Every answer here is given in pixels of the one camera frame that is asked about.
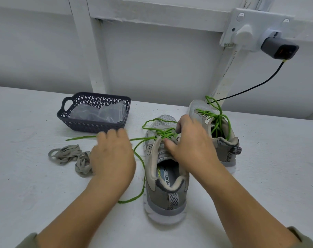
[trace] green shoelace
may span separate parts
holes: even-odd
[[[177,137],[177,133],[175,133],[175,129],[174,128],[169,128],[169,129],[166,129],[166,130],[161,130],[161,129],[156,129],[156,128],[147,128],[145,127],[146,124],[148,122],[154,122],[155,120],[159,120],[159,121],[163,121],[163,122],[168,122],[168,123],[176,123],[176,121],[167,121],[167,120],[163,120],[161,118],[155,118],[153,120],[148,120],[145,122],[145,124],[142,126],[142,129],[144,130],[151,130],[151,131],[155,131],[155,133],[158,135],[158,136],[161,136],[161,139],[164,139],[164,138],[168,138],[168,139],[171,139],[172,137],[176,138]],[[75,138],[71,138],[71,139],[66,139],[66,141],[72,141],[72,140],[79,140],[79,139],[84,139],[84,138],[93,138],[93,137],[96,137],[96,136],[83,136],[83,137],[75,137]],[[139,138],[133,138],[133,139],[130,139],[130,141],[137,141],[137,140],[141,140],[134,148],[134,154],[139,158],[139,160],[142,162],[142,165],[143,165],[143,168],[145,170],[145,164],[144,164],[144,161],[143,159],[140,157],[140,155],[136,152],[136,149],[137,147],[143,143],[143,142],[146,142],[146,141],[149,141],[149,140],[156,140],[158,137],[157,136],[153,136],[153,137],[139,137]],[[135,196],[129,200],[126,200],[126,201],[118,201],[119,204],[127,204],[127,203],[130,203],[132,201],[135,201],[136,199],[140,198],[140,196],[142,196],[142,194],[144,193],[144,189],[145,189],[145,180],[146,180],[146,176],[144,175],[144,181],[143,181],[143,188],[142,188],[142,191],[139,193],[138,196]]]
[[[208,110],[201,110],[201,109],[196,109],[196,111],[204,116],[207,117],[207,119],[210,119],[210,118],[213,118],[213,122],[215,123],[215,126],[214,128],[212,129],[212,134],[215,132],[215,135],[216,137],[218,137],[218,132],[220,132],[220,136],[221,137],[222,135],[224,135],[224,132],[223,132],[223,129],[222,129],[222,119],[226,119],[227,122],[228,122],[228,125],[229,125],[229,133],[227,135],[227,137],[225,138],[226,140],[229,140],[230,139],[230,131],[231,131],[231,124],[230,124],[230,120],[227,116],[225,116],[223,114],[223,111],[220,107],[220,104],[217,102],[216,99],[210,97],[210,96],[205,96],[206,100],[207,100],[207,103],[210,104],[212,107],[214,107],[216,110],[218,110],[220,113],[219,114],[215,114],[213,112],[210,112]],[[217,106],[215,106],[213,103],[210,102],[210,99],[212,99],[216,104]]]

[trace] person's left hand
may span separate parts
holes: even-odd
[[[134,177],[136,161],[125,129],[97,134],[90,154],[94,177],[90,184],[109,185],[123,194]]]

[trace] white table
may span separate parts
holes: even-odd
[[[15,247],[40,232],[85,188],[74,162],[57,166],[49,150],[78,143],[91,150],[95,139],[57,117],[66,94],[0,87],[0,247]],[[133,101],[126,124],[129,137],[142,137],[145,121],[162,114],[177,120],[186,107]],[[225,113],[240,139],[236,179],[284,225],[313,239],[313,121]],[[122,199],[141,190],[144,171],[137,161],[134,180]],[[98,229],[91,247],[232,247],[208,194],[191,177],[187,218],[176,226],[151,222],[142,198],[116,205]]]

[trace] power outlet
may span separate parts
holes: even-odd
[[[294,16],[234,8],[220,39],[220,45],[259,51],[267,37],[278,37],[289,28]]]

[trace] sleeve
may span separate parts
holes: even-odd
[[[37,233],[29,234],[16,248],[38,248],[36,236]]]
[[[294,226],[287,227],[301,242],[292,246],[291,248],[313,248],[313,241],[311,238],[300,233]]]

